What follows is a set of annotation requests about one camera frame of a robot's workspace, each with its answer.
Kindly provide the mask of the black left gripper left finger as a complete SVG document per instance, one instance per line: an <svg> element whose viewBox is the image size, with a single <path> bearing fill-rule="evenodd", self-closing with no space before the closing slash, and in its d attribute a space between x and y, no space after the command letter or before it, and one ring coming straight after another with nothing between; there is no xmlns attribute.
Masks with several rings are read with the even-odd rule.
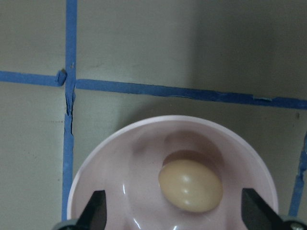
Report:
<svg viewBox="0 0 307 230"><path fill-rule="evenodd" d="M94 191L76 222L78 230L104 230L106 227L105 190Z"/></svg>

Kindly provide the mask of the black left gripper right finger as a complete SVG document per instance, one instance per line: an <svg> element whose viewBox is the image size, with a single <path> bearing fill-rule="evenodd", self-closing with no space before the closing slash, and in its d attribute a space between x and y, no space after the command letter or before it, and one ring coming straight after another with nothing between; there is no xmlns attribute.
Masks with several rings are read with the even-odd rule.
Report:
<svg viewBox="0 0 307 230"><path fill-rule="evenodd" d="M241 218L248 230L279 230L282 219L253 188L241 193Z"/></svg>

